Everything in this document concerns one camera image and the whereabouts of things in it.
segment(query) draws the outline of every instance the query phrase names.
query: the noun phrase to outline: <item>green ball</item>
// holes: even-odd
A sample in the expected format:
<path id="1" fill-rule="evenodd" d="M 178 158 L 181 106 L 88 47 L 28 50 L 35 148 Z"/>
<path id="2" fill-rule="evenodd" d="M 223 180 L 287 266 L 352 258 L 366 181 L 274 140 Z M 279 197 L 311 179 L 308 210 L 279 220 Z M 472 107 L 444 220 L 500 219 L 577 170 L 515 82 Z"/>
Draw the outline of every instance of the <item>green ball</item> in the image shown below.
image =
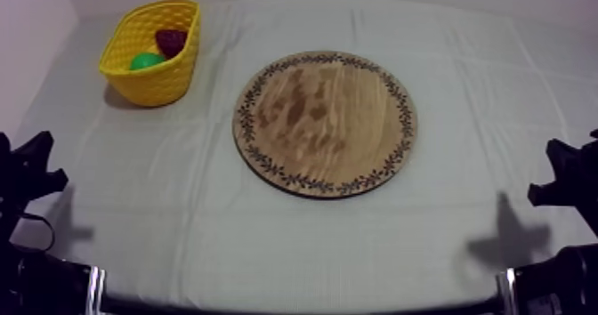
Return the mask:
<path id="1" fill-rule="evenodd" d="M 144 69 L 147 67 L 154 66 L 159 64 L 163 61 L 166 61 L 166 58 L 162 55 L 158 55 L 157 53 L 151 52 L 142 52 L 133 58 L 131 61 L 131 70 L 138 70 Z"/>

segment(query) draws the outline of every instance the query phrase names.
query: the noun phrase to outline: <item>white tablecloth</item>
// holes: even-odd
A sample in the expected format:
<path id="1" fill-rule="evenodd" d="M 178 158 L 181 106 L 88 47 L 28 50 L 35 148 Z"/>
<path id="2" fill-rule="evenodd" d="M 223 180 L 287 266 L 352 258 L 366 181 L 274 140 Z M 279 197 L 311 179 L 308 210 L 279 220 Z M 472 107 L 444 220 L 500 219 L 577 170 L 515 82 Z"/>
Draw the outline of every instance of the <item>white tablecloth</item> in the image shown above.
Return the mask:
<path id="1" fill-rule="evenodd" d="M 246 311 L 409 309 L 489 297 L 501 269 L 595 240 L 575 209 L 533 208 L 526 192 L 553 179 L 549 139 L 579 146 L 598 127 L 598 37 L 391 1 L 202 8 L 181 100 L 122 101 L 97 71 L 119 17 L 87 19 L 20 129 L 17 143 L 50 130 L 51 168 L 70 177 L 30 211 L 56 225 L 56 255 L 108 270 L 110 293 Z M 378 63 L 416 105 L 409 161 L 366 195 L 288 195 L 235 148 L 231 117 L 249 78 L 312 50 Z M 21 227 L 15 238 L 47 240 Z"/>

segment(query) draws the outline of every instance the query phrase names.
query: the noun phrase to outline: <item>plastic basket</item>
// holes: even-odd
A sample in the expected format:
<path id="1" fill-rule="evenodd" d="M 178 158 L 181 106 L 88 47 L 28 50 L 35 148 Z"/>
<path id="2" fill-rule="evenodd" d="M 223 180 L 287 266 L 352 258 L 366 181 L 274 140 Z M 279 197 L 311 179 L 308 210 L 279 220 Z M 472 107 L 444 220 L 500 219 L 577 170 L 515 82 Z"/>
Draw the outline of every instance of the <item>plastic basket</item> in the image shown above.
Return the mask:
<path id="1" fill-rule="evenodd" d="M 130 70 L 133 57 L 158 52 L 159 29 L 187 30 L 182 51 L 169 61 Z M 189 88 L 199 48 L 201 12 L 189 0 L 165 0 L 129 12 L 118 24 L 100 60 L 100 72 L 130 102 L 155 107 L 181 98 Z"/>

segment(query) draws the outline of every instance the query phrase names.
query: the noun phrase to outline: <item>floral border pattern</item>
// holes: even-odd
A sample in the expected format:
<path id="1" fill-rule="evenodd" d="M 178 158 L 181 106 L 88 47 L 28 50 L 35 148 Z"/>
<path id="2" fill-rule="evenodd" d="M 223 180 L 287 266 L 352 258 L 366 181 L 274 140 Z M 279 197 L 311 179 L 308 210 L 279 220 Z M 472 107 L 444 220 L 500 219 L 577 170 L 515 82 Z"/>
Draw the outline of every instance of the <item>floral border pattern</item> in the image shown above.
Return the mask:
<path id="1" fill-rule="evenodd" d="M 400 111 L 399 120 L 402 125 L 401 132 L 403 134 L 401 142 L 397 144 L 392 153 L 384 160 L 384 165 L 381 168 L 373 169 L 370 174 L 361 175 L 351 182 L 342 182 L 340 184 L 311 179 L 302 174 L 287 174 L 284 166 L 276 165 L 271 157 L 266 156 L 258 147 L 251 144 L 255 140 L 255 119 L 252 109 L 255 106 L 256 100 L 262 94 L 263 87 L 266 85 L 268 78 L 274 76 L 277 72 L 282 73 L 286 69 L 296 67 L 299 64 L 324 64 L 333 62 L 341 62 L 344 66 L 351 65 L 357 69 L 365 69 L 380 76 L 388 93 L 397 102 L 396 107 Z M 333 193 L 340 196 L 349 196 L 370 190 L 382 184 L 397 172 L 396 166 L 403 162 L 406 153 L 411 150 L 412 141 L 415 138 L 414 114 L 409 107 L 408 96 L 401 89 L 396 78 L 370 61 L 352 57 L 350 54 L 344 55 L 339 52 L 317 55 L 303 54 L 272 63 L 254 79 L 253 85 L 246 91 L 243 103 L 237 109 L 237 114 L 241 126 L 241 137 L 247 144 L 245 152 L 249 158 L 253 159 L 261 167 L 264 175 L 278 178 L 287 187 L 295 185 L 301 189 L 317 190 L 320 194 L 326 195 L 326 197 L 330 197 L 330 194 Z"/>

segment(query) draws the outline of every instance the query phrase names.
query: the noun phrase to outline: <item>wooden plate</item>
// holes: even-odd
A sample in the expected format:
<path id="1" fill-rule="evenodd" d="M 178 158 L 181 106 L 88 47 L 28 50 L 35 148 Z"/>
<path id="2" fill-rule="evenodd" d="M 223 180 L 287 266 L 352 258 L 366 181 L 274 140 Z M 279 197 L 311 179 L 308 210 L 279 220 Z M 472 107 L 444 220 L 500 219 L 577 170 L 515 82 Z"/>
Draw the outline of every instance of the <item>wooden plate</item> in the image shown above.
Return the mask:
<path id="1" fill-rule="evenodd" d="M 342 198 L 399 171 L 416 138 L 405 87 L 371 61 L 343 52 L 302 52 L 258 72 L 232 122 L 247 164 L 276 187 Z"/>

